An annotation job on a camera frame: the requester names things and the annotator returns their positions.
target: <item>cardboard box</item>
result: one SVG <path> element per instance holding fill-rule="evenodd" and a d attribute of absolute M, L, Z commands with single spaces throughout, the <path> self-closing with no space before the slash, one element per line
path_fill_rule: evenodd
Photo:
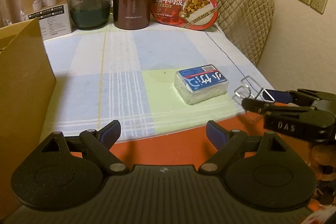
<path fill-rule="evenodd" d="M 43 40 L 72 32 L 68 0 L 22 0 L 26 20 L 38 18 Z"/>
<path fill-rule="evenodd" d="M 0 29 L 0 219 L 18 202 L 11 175 L 37 147 L 56 80 L 38 20 Z"/>

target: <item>blue packaged item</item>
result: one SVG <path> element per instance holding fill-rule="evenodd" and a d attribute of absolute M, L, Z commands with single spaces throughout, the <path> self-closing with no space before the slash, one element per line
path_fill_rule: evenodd
<path fill-rule="evenodd" d="M 188 105 L 193 105 L 226 92 L 228 80 L 213 65 L 179 70 L 174 86 Z"/>

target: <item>chair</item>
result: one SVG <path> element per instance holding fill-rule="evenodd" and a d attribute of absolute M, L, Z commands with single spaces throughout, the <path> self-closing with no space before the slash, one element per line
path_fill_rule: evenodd
<path fill-rule="evenodd" d="M 216 0 L 217 24 L 226 37 L 257 65 L 274 14 L 274 0 Z"/>

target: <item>beef rice label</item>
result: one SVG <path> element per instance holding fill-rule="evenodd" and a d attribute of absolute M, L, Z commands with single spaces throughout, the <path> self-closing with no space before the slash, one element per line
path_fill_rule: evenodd
<path fill-rule="evenodd" d="M 162 24 L 203 30 L 215 23 L 215 0 L 152 0 L 152 15 Z"/>

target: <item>checkered tablecloth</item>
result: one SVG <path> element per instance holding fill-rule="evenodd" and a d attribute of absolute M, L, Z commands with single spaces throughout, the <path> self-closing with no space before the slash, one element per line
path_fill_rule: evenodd
<path fill-rule="evenodd" d="M 193 31 L 151 22 L 136 31 L 109 24 L 45 41 L 57 78 L 41 139 L 52 131 L 78 135 L 114 119 L 120 141 L 194 128 L 242 113 L 234 90 L 252 75 L 272 88 L 216 28 Z M 228 92 L 186 105 L 174 88 L 177 70 L 213 64 L 229 80 Z"/>

